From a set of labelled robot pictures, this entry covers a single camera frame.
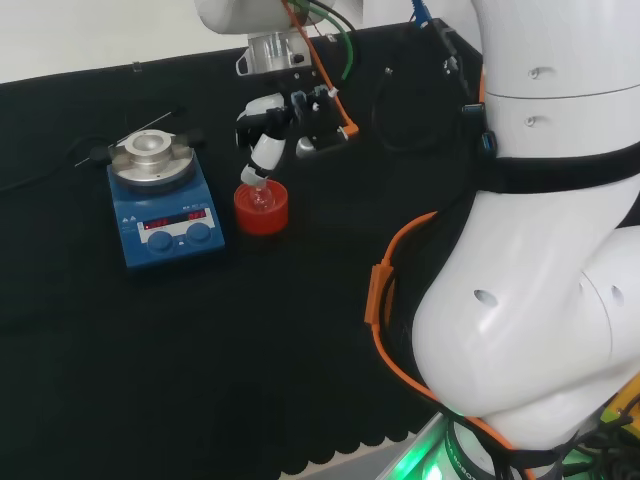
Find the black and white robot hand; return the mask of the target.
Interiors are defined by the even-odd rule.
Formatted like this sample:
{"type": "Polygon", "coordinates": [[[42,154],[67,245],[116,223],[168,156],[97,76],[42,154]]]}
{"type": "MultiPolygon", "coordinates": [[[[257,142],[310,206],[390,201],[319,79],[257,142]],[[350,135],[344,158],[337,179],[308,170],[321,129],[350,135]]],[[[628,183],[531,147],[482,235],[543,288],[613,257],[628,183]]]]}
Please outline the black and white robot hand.
{"type": "Polygon", "coordinates": [[[236,145],[248,153],[240,180],[263,188],[286,154],[311,157],[348,141],[336,91],[311,69],[249,75],[269,94],[249,101],[235,122],[236,145]]]}

